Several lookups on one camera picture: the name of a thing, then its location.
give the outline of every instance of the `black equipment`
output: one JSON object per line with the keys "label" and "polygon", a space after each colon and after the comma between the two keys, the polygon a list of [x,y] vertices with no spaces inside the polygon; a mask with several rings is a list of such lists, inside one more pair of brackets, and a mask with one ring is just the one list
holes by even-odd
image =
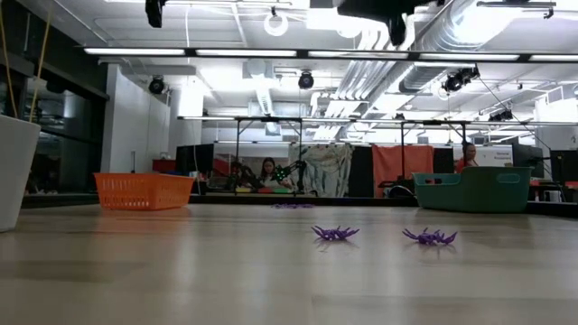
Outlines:
{"label": "black equipment", "polygon": [[554,181],[566,183],[578,181],[578,151],[576,150],[552,150],[550,151],[552,164],[552,178]]}
{"label": "black equipment", "polygon": [[301,161],[293,162],[287,167],[281,167],[280,165],[278,165],[275,167],[275,174],[273,175],[273,179],[275,181],[282,181],[287,177],[289,177],[289,175],[291,175],[292,172],[296,170],[301,170],[305,168],[305,166],[306,163]]}
{"label": "black equipment", "polygon": [[314,83],[315,80],[313,79],[311,72],[303,71],[301,73],[301,77],[299,78],[298,83],[300,89],[311,89]]}
{"label": "black equipment", "polygon": [[190,172],[209,174],[209,172],[213,170],[214,154],[215,144],[197,144],[177,147],[177,156],[175,157],[176,171],[182,175],[189,175]]}
{"label": "black equipment", "polygon": [[490,116],[488,121],[501,122],[501,121],[509,121],[513,118],[514,118],[514,114],[512,114],[512,111],[509,109],[504,109],[503,111]]}
{"label": "black equipment", "polygon": [[[402,14],[413,14],[419,5],[429,4],[432,0],[345,0],[337,7],[341,15],[367,18],[385,23],[389,38],[395,46],[406,40],[406,23]],[[437,0],[444,5],[445,0]]]}
{"label": "black equipment", "polygon": [[467,86],[473,79],[480,76],[478,67],[464,68],[453,74],[448,74],[448,79],[443,83],[442,89],[446,92],[455,92]]}
{"label": "black equipment", "polygon": [[144,10],[148,17],[148,24],[153,28],[163,27],[163,7],[167,0],[146,0]]}
{"label": "black equipment", "polygon": [[163,76],[154,76],[153,81],[151,84],[148,85],[148,90],[151,94],[161,95],[164,92],[166,85],[164,84],[164,77]]}
{"label": "black equipment", "polygon": [[261,184],[261,181],[259,181],[249,167],[241,162],[233,162],[231,164],[231,174],[227,181],[227,188],[234,190],[237,186],[243,186],[245,184],[251,185],[251,187],[256,190],[263,188],[263,184]]}
{"label": "black equipment", "polygon": [[514,167],[533,167],[532,177],[544,178],[544,153],[531,145],[512,144]]}

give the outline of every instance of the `orange basket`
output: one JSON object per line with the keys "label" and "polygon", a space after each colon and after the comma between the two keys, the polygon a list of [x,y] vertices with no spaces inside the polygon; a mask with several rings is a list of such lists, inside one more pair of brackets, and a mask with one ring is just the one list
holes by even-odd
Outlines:
{"label": "orange basket", "polygon": [[104,209],[159,210],[180,208],[189,203],[192,177],[95,173],[98,199]]}

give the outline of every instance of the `table surface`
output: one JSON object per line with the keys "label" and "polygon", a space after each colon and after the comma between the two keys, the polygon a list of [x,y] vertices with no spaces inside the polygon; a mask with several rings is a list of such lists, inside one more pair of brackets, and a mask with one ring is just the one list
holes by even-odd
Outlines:
{"label": "table surface", "polygon": [[[316,240],[313,225],[360,228]],[[409,228],[459,231],[419,246]],[[415,208],[24,210],[0,235],[6,325],[568,325],[578,223]]]}

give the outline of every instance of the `teal plastic bin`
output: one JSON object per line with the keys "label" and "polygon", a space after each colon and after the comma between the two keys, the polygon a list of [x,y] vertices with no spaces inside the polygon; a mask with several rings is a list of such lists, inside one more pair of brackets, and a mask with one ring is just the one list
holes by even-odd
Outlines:
{"label": "teal plastic bin", "polygon": [[425,209],[519,213],[526,208],[531,171],[526,167],[470,167],[461,174],[414,173],[415,194]]}

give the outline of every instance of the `dark hair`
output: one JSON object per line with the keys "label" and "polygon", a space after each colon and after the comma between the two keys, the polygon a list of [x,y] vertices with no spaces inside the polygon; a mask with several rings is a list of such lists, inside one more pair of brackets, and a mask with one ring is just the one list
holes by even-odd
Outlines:
{"label": "dark hair", "polygon": [[273,164],[273,168],[275,168],[275,161],[273,160],[273,158],[271,157],[267,157],[263,160],[263,164],[261,165],[261,180],[264,180],[268,174],[265,172],[265,164],[266,163],[272,163]]}
{"label": "dark hair", "polygon": [[468,157],[466,156],[466,150],[468,150],[468,147],[469,147],[470,145],[473,145],[474,147],[475,147],[476,145],[473,144],[473,143],[469,143],[469,142],[467,142],[467,141],[464,141],[463,143],[461,143],[461,145],[462,145],[462,150],[463,150],[463,160],[466,161],[466,159],[468,159]]}

